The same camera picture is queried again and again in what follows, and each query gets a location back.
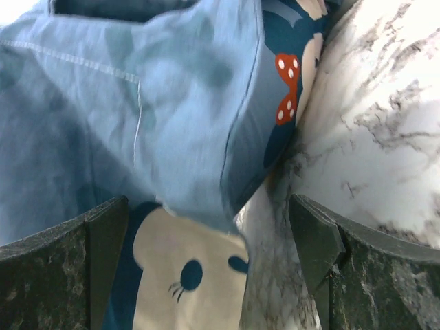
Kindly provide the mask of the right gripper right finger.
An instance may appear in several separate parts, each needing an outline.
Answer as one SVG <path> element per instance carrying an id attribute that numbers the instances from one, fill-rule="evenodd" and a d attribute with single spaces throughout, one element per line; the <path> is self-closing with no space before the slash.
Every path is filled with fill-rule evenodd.
<path id="1" fill-rule="evenodd" d="M 438 329 L 439 251 L 289 200 L 303 278 L 323 329 Z"/>

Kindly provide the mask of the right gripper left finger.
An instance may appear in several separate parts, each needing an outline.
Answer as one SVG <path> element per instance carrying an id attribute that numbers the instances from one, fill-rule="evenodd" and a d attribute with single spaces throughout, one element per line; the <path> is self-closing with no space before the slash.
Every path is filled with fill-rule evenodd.
<path id="1" fill-rule="evenodd" d="M 1 328 L 101 329 L 128 221 L 116 197 L 1 247 Z"/>

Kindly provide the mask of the blue lettered pillowcase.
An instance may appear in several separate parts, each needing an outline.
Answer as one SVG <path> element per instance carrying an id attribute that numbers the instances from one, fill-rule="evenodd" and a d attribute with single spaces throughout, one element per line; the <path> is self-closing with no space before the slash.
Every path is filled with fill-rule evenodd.
<path id="1" fill-rule="evenodd" d="M 39 1 L 1 27 L 1 244 L 124 195 L 105 329 L 238 329 L 235 217 L 301 117 L 339 1 Z"/>

